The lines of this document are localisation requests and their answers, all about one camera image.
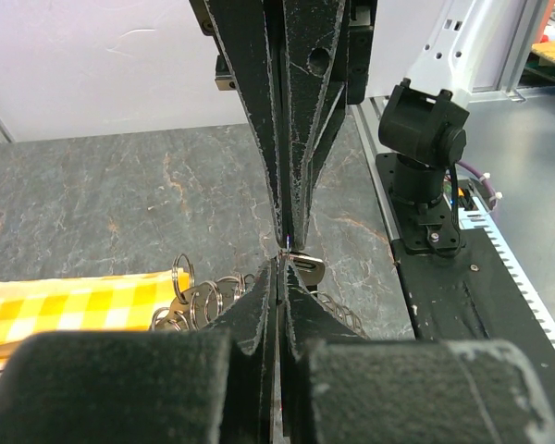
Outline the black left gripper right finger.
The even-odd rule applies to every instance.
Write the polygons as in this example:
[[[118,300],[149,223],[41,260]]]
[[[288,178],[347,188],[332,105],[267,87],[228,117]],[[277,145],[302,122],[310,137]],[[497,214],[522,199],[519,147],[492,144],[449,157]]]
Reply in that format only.
[[[532,361],[493,340],[374,341],[277,260],[283,430],[294,443],[555,443]]]

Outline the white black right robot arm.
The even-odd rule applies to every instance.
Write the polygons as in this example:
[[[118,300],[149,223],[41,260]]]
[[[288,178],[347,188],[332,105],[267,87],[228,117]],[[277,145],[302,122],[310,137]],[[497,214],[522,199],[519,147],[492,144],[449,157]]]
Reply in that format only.
[[[374,1],[194,1],[218,51],[216,81],[235,91],[265,167],[277,244],[306,244],[316,181],[349,105],[365,97]],[[415,163],[452,169],[466,144],[473,83],[503,1],[447,1],[389,97],[379,139]]]

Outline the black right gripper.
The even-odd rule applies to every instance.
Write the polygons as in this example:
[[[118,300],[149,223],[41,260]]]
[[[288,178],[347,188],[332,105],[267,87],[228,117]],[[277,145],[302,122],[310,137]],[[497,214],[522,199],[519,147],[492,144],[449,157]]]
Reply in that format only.
[[[350,1],[347,103],[365,98],[377,0]],[[344,22],[344,1],[285,1],[286,165],[280,177],[278,74],[279,1],[192,1],[205,36],[214,39],[216,87],[236,91],[265,168],[277,244],[304,248],[311,198],[311,160],[318,144]]]

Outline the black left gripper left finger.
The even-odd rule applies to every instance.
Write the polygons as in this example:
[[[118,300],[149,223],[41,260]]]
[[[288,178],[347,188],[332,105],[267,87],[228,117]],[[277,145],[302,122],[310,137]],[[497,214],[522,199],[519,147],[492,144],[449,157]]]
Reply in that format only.
[[[276,260],[197,331],[59,331],[0,376],[0,443],[268,443]]]

